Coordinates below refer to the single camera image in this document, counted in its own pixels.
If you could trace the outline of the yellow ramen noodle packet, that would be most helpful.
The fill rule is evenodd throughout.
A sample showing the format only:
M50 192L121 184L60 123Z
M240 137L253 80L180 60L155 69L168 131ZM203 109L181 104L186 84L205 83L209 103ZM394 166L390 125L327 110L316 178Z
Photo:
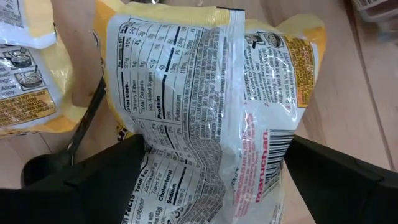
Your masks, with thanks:
M216 6L95 0L108 105L146 153L123 224L282 224L283 159L309 104L324 23Z
M0 0L0 138L71 131L74 79L51 0Z

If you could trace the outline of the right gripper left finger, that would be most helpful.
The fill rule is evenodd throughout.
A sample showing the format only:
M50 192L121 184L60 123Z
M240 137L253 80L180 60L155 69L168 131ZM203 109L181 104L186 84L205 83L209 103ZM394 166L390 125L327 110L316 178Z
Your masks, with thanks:
M131 136L22 189L0 189L0 224L121 224L144 158Z

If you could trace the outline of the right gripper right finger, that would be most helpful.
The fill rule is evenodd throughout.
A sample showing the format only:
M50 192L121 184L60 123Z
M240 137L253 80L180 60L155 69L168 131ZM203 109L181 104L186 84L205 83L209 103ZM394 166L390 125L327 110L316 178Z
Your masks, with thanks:
M398 224L398 173L295 136L284 161L316 224Z

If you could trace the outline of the black metal spoon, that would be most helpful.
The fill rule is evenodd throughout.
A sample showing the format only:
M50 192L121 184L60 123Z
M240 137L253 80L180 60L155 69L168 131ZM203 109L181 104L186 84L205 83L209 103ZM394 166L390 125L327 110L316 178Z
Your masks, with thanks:
M58 173L74 165L75 154L106 93L105 87L105 80L101 78L84 116L64 149L55 154L36 156L24 165L21 173L21 185L23 187L32 185L51 174Z

